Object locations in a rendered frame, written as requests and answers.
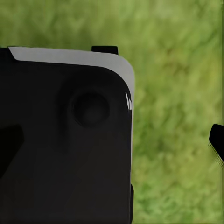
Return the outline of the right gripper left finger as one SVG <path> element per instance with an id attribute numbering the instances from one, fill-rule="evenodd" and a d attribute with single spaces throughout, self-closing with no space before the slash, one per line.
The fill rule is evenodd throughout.
<path id="1" fill-rule="evenodd" d="M 0 129 L 0 180 L 24 143 L 20 124 Z"/>

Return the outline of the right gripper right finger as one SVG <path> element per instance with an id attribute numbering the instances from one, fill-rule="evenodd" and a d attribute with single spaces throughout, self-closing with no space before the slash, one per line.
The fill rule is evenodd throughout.
<path id="1" fill-rule="evenodd" d="M 224 126 L 213 124 L 209 141 L 217 151 L 220 158 L 224 161 Z"/>

